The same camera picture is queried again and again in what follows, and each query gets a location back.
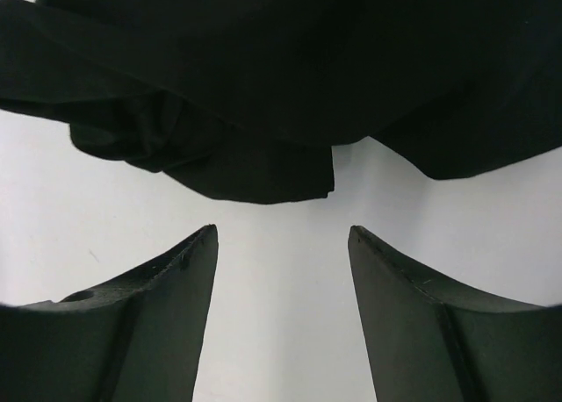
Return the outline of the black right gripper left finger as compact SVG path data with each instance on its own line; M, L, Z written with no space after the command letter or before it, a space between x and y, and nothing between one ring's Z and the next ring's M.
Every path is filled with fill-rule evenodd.
M3 305L2 400L191 400L218 249L204 226L59 302Z

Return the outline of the black graphic t-shirt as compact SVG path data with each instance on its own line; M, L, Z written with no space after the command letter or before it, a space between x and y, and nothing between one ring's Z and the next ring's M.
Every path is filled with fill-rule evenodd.
M435 180L561 144L561 0L1 0L1 107L255 204L364 138Z

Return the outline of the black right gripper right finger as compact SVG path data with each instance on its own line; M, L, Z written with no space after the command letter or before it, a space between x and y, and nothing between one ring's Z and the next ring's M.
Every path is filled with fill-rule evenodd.
M348 249L378 400L560 400L559 306L462 284L361 226Z

